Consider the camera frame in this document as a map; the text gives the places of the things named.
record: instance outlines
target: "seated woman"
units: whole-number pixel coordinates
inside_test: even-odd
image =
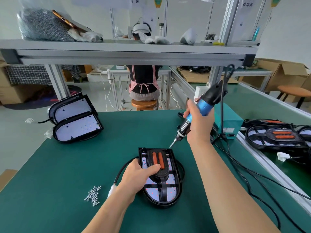
[[[151,27],[146,22],[136,23],[133,27],[133,36],[135,41],[139,41],[139,33],[151,36]],[[147,65],[127,65],[130,71],[131,83],[129,85],[130,97],[136,101],[152,101],[158,100],[160,96],[160,88],[157,83],[159,78],[158,72],[161,66]]]

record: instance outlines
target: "orange strip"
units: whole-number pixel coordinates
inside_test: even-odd
[[[278,135],[278,136],[275,136],[275,138],[277,138],[277,139],[293,139],[293,138],[295,138],[295,136]]]
[[[162,153],[159,152],[159,162],[160,162],[160,165],[161,165],[161,169],[164,169],[164,161],[163,161],[163,157],[162,157]]]
[[[152,158],[153,158],[153,165],[158,164],[158,160],[156,158],[156,153],[155,152],[152,153]]]
[[[274,121],[274,120],[264,120],[267,123],[283,123],[281,121]]]
[[[285,135],[285,134],[291,134],[291,132],[282,132],[282,131],[279,131],[279,132],[273,132],[273,134]]]

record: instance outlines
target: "blue screwdriver grip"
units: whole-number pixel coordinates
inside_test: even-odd
[[[206,103],[206,101],[204,100],[199,100],[199,102],[196,104],[196,106],[198,107],[200,113],[202,114],[202,116],[206,116],[208,115],[208,113],[212,110],[213,106],[211,106],[210,104]],[[191,123],[192,122],[192,115],[189,114],[186,119]]]

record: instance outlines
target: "forearm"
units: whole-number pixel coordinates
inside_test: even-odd
[[[127,207],[133,200],[122,189],[116,189],[98,210],[82,233],[118,232]]]
[[[279,232],[211,144],[191,148],[219,232]]]

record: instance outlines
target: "teal power supply box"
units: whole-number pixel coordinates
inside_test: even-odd
[[[215,108],[215,124],[218,133],[221,133],[220,103]],[[235,139],[243,123],[243,119],[224,103],[224,133],[227,139]]]

